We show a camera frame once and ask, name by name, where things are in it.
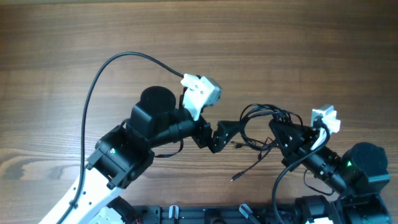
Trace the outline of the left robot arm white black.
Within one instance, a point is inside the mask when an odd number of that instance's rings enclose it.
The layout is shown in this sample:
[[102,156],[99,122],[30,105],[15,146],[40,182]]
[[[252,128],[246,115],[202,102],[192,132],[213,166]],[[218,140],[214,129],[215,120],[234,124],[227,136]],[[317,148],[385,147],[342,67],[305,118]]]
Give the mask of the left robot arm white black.
[[74,183],[42,223],[134,223],[139,215],[120,197],[156,157],[153,148],[193,138],[198,147],[220,152],[239,131],[237,121],[194,121],[176,107],[175,95],[162,86],[146,88],[131,116],[105,134],[85,166],[83,187]]

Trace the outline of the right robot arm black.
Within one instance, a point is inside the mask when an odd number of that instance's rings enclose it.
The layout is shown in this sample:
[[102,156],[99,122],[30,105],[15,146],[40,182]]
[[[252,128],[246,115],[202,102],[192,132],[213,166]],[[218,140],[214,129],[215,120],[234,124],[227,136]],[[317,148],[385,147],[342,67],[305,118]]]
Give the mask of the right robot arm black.
[[309,127],[273,119],[269,127],[285,165],[275,187],[288,171],[303,165],[338,194],[332,202],[326,199],[325,192],[296,198],[289,211],[279,208],[273,200],[279,223],[391,223],[380,196],[390,181],[383,148],[360,142],[339,156],[327,147],[331,131],[321,120]]

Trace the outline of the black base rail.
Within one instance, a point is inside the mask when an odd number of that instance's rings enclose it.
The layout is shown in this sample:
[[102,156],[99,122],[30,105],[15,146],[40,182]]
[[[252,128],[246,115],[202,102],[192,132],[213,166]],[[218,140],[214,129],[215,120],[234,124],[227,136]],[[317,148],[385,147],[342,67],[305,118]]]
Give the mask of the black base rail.
[[[294,204],[278,205],[278,212],[284,223],[333,223],[325,207],[314,212]],[[181,207],[172,205],[137,206],[138,224],[179,223],[277,223],[272,206],[251,206],[242,204],[232,207]]]

